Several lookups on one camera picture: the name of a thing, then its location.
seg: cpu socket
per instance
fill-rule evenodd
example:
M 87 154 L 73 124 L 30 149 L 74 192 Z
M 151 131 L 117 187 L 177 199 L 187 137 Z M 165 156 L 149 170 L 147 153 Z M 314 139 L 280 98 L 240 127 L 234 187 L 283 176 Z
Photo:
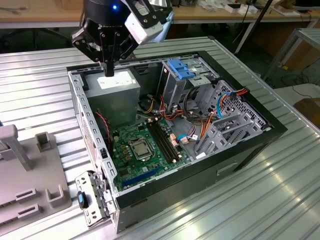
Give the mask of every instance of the cpu socket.
M 145 162 L 153 155 L 145 138 L 138 138 L 129 142 L 136 159 Z

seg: expansion slot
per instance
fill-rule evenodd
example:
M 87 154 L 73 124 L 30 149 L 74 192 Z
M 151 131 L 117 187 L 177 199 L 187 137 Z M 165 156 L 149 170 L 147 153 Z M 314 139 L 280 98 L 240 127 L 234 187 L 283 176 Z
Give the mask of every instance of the expansion slot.
M 124 186 L 127 186 L 127 185 L 135 184 L 135 183 L 140 182 L 140 181 L 142 181 L 142 180 L 144 180 L 144 179 L 146 179 L 146 178 L 149 178 L 149 177 L 155 175 L 155 174 L 157 173 L 158 169 L 159 169 L 159 168 L 155 168 L 155 169 L 153 169 L 153 170 L 151 170 L 151 171 L 148 171 L 148 172 L 146 172 L 146 173 L 143 173 L 143 174 L 141 174 L 141 175 L 139 175 L 139 176 L 136 176 L 136 177 L 134 177 L 134 178 L 131 178 L 131 179 L 129 179 L 129 180 L 126 180 L 126 181 L 124 181 L 124 182 L 122 183 L 122 186 L 124 187 Z
M 156 142 L 157 146 L 160 148 L 161 152 L 163 153 L 165 160 L 168 164 L 172 163 L 174 160 L 178 160 L 179 156 L 172 146 L 172 144 L 167 139 L 166 135 L 164 134 L 163 130 L 159 126 L 158 122 L 153 121 L 147 123 L 147 128 L 151 133 L 154 141 Z

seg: metal workbench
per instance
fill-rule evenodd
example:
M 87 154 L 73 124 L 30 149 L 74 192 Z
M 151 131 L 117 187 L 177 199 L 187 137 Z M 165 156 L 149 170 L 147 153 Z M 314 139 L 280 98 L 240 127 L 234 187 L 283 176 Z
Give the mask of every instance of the metal workbench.
M 288 131 L 241 171 L 118 236 L 110 221 L 88 230 L 76 199 L 74 179 L 92 166 L 66 66 L 90 61 L 74 48 L 0 55 L 0 120 L 16 124 L 21 140 L 43 131 L 55 134 L 73 200 L 69 209 L 3 239 L 320 239 L 319 130 L 215 40 L 175 39 L 134 53 L 150 57 L 196 50 L 211 54 Z
M 296 28 L 295 30 L 293 30 L 293 32 L 285 41 L 278 53 L 275 55 L 272 62 L 268 66 L 267 71 L 265 72 L 265 74 L 263 74 L 263 76 L 261 76 L 261 78 L 263 80 L 266 80 L 267 77 L 269 77 L 270 74 L 274 71 L 279 61 L 282 60 L 282 58 L 285 56 L 285 54 L 287 53 L 287 55 L 292 55 L 296 50 L 295 44 L 301 43 L 302 41 L 307 42 L 312 47 L 320 51 L 320 28 Z

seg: ram slot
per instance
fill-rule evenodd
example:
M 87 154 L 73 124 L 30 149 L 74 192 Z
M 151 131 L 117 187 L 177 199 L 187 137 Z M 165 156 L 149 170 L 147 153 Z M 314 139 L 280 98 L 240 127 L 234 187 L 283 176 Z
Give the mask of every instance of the ram slot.
M 172 163 L 173 160 L 178 160 L 178 154 L 169 140 L 166 138 L 166 135 L 162 131 L 161 127 L 157 122 L 151 122 L 147 124 L 147 128 L 151 133 L 155 143 L 160 148 L 163 153 L 165 160 L 168 164 Z

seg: blue cable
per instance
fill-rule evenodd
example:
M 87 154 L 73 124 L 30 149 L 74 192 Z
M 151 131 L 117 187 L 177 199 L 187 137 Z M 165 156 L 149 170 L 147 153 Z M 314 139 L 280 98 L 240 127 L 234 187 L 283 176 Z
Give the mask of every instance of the blue cable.
M 222 119 L 221 110 L 220 110 L 220 100 L 224 95 L 231 95 L 231 92 L 224 92 L 218 99 L 218 102 L 216 103 L 216 112 L 218 116 Z
M 182 138 L 187 137 L 187 136 L 188 136 L 188 135 L 186 135 L 186 134 L 182 134 L 182 135 L 178 136 L 176 139 L 177 139 L 178 142 L 179 142 Z

